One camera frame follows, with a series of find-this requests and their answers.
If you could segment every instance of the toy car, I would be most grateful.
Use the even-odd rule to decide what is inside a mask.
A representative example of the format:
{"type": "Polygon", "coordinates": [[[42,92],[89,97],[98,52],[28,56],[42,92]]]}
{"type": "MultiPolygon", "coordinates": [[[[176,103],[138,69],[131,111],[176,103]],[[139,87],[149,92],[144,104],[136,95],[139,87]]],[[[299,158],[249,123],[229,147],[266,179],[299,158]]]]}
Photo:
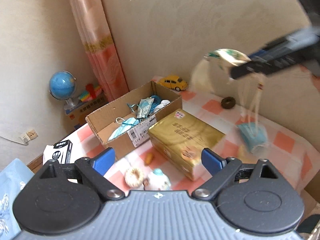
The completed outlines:
{"type": "Polygon", "coordinates": [[[188,83],[186,81],[175,75],[170,75],[160,79],[158,84],[177,91],[185,90],[188,87],[188,83]]]}

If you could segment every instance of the blue globe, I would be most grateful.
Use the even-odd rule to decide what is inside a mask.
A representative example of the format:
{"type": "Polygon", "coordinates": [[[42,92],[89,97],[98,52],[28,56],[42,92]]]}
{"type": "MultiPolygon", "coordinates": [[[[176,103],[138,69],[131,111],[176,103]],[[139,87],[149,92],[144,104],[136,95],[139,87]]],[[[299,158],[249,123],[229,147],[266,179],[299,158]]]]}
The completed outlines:
{"type": "Polygon", "coordinates": [[[51,95],[59,100],[71,98],[76,90],[76,79],[68,71],[55,73],[49,81],[51,95]]]}

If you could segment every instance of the gray gripper base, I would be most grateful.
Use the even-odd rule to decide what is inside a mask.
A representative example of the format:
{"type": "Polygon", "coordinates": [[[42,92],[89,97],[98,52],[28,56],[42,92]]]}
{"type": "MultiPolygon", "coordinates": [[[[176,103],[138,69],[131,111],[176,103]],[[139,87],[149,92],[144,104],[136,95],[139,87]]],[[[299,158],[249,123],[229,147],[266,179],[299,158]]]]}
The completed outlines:
{"type": "Polygon", "coordinates": [[[186,191],[162,191],[159,194],[156,191],[132,191],[123,200],[107,202],[99,216],[80,230],[60,236],[40,236],[23,231],[15,240],[302,239],[293,231],[270,237],[237,231],[219,217],[211,203],[193,200],[186,191]]]}

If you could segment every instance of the blue bag with white print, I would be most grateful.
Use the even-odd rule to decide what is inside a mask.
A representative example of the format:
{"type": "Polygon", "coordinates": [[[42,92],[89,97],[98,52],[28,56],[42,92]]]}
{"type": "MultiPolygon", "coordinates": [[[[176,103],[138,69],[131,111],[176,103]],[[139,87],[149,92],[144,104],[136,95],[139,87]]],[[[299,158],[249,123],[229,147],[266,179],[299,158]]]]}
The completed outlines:
{"type": "Polygon", "coordinates": [[[19,159],[14,159],[0,172],[0,240],[10,240],[21,230],[12,213],[12,205],[33,172],[19,159]]]}

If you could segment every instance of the pink curtain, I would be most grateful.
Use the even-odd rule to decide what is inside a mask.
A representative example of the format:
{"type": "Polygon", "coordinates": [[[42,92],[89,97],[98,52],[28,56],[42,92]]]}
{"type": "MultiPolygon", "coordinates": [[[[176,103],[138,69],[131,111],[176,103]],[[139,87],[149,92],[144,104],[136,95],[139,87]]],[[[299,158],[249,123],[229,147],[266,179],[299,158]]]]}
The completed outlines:
{"type": "Polygon", "coordinates": [[[124,95],[129,90],[101,0],[70,0],[70,4],[93,72],[105,95],[109,101],[124,95]]]}

